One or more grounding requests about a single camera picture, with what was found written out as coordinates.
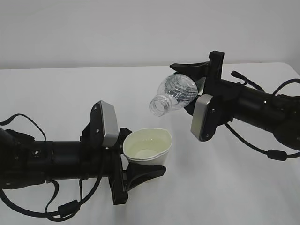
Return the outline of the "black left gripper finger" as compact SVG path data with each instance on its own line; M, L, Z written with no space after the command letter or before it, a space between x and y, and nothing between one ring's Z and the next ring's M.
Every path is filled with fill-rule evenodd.
M126 190L129 191L149 180L161 177L167 168L162 165L128 164L126 169Z
M132 133L132 131L126 127L121 127L119 130L119 136L117 140L117 146L119 147L120 152L123 152L123 144L125 139Z

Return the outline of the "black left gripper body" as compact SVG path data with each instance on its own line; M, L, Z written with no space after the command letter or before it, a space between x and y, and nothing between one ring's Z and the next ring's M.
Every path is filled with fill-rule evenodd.
M84 178L96 177L96 183L92 190L81 200L87 202L95 193L103 177L109 180L114 205L125 204L128 192L123 182L123 167L121 154L117 142L113 147L101 147L98 150L91 148L90 126L87 125L80 137L82 150L80 153L80 176Z

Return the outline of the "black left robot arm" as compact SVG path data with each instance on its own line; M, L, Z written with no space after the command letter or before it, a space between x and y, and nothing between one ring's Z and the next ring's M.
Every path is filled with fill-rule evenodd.
M46 180L108 177L112 202L125 204L128 191L164 175L162 165L129 163L122 166L121 144L131 132L122 128L112 147L101 146L99 137L86 127L79 141L35 141L11 129L0 131L0 187L18 189Z

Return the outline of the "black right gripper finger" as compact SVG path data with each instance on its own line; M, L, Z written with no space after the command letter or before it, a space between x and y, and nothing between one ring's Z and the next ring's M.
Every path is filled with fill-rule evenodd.
M184 109L186 110L186 112L187 112L189 115L193 115L193 113L194 113L194 108L195 108L195 103L190 103L190 104L188 104L187 106L184 107Z
M208 61L192 64L173 63L170 65L170 69L173 69L176 73L186 75L192 80L199 80L207 76L209 65Z

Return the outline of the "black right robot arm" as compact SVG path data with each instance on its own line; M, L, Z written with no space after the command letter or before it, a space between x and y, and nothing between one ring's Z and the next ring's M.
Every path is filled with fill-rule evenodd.
M288 80L269 94L236 71L232 71L232 76L244 83L222 79L223 59L223 52L212 51L207 62L170 66L196 85L205 80L202 94L185 107L193 117L192 134L205 142L213 137L218 126L238 119L272 133L286 147L299 150L300 98L278 93L289 84L299 83L299 79Z

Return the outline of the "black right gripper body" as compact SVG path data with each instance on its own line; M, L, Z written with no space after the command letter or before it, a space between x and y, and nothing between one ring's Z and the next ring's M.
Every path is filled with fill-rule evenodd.
M221 78L224 55L219 51L209 53L208 72L204 86L204 93L218 100L219 124L226 124L233 120L234 109L239 97L239 85Z

